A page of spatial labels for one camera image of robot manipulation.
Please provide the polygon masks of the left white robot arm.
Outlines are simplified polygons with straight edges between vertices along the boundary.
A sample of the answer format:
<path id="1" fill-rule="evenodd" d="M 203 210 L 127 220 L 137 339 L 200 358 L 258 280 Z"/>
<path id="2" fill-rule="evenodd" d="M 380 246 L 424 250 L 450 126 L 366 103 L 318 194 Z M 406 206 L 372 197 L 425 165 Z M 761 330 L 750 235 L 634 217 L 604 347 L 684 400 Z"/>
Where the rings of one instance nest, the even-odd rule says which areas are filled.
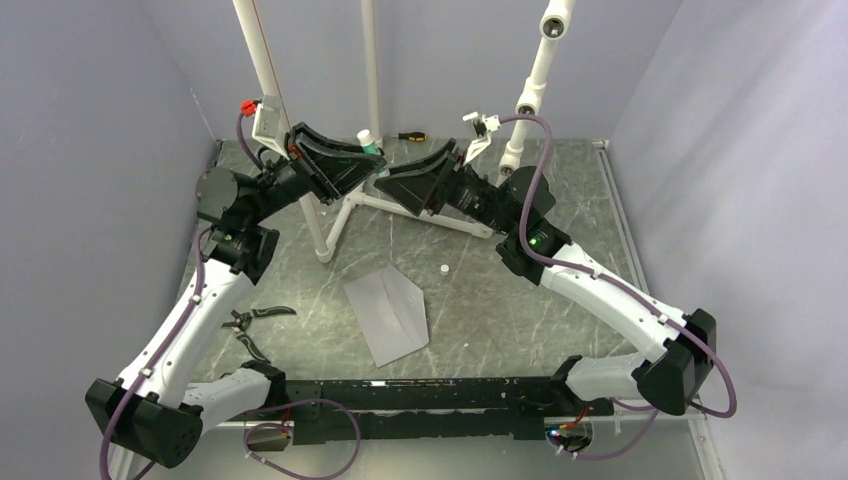
<path id="1" fill-rule="evenodd" d="M 381 152 L 301 123 L 258 174 L 212 167 L 199 177 L 197 215 L 210 228 L 195 236 L 190 282 L 140 354 L 115 379 L 98 379 L 86 393 L 103 450 L 119 446 L 173 468 L 219 423 L 250 411 L 272 420 L 285 411 L 286 376 L 265 362 L 249 361 L 200 385 L 190 382 L 194 368 L 273 259 L 280 234 L 264 221 L 309 195 L 325 203 L 340 199 L 385 164 Z"/>

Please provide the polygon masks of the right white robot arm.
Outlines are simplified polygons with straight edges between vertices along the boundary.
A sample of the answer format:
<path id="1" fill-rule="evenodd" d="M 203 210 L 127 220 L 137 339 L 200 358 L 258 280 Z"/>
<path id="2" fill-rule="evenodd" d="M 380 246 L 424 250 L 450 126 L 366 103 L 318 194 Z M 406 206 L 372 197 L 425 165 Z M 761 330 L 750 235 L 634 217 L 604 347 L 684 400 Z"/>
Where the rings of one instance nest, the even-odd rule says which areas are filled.
<path id="1" fill-rule="evenodd" d="M 636 353 L 605 358 L 575 355 L 551 378 L 557 411 L 574 415 L 598 399 L 641 399 L 682 415 L 712 371 L 716 321 L 706 311 L 669 306 L 595 261 L 545 219 L 556 200 L 533 166 L 499 186 L 464 164 L 449 141 L 435 153 L 390 169 L 375 186 L 412 214 L 450 206 L 502 235 L 496 251 L 516 276 L 564 296 L 616 330 Z"/>

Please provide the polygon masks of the white green glue stick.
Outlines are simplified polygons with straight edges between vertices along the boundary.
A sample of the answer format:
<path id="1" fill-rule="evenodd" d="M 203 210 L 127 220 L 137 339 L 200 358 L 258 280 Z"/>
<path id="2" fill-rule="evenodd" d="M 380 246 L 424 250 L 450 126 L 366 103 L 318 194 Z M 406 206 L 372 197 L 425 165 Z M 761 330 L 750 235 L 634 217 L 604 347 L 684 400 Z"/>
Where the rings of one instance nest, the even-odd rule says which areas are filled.
<path id="1" fill-rule="evenodd" d="M 384 152 L 379 147 L 378 142 L 375 140 L 369 129 L 360 130 L 357 135 L 357 140 L 360 144 L 361 149 L 367 154 L 378 155 L 384 160 Z M 389 175 L 388 165 L 386 161 L 383 161 L 383 164 L 374 171 L 374 174 L 378 178 L 384 178 Z"/>

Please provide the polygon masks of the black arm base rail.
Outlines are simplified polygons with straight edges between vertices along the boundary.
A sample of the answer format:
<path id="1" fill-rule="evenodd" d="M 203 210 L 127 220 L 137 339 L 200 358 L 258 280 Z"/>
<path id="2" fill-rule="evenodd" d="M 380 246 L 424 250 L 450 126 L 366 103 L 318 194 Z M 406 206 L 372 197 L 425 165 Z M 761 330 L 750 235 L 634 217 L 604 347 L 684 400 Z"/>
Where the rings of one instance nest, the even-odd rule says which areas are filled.
<path id="1" fill-rule="evenodd" d="M 287 400 L 324 399 L 276 413 L 242 413 L 237 420 L 283 420 L 296 445 L 329 441 L 507 436 L 542 440 L 576 418 L 609 416 L 608 400 L 585 402 L 545 376 L 290 380 Z"/>

